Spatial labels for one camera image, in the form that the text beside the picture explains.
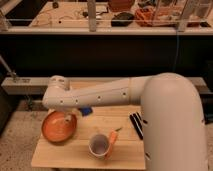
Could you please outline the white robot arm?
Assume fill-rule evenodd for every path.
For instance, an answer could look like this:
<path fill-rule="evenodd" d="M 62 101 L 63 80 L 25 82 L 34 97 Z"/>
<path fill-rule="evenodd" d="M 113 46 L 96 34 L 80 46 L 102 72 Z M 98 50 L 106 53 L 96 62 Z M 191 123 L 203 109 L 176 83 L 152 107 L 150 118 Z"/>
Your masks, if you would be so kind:
<path fill-rule="evenodd" d="M 193 83 L 176 73 L 129 77 L 72 89 L 50 78 L 42 100 L 48 109 L 139 105 L 147 171 L 209 171 L 205 118 Z"/>

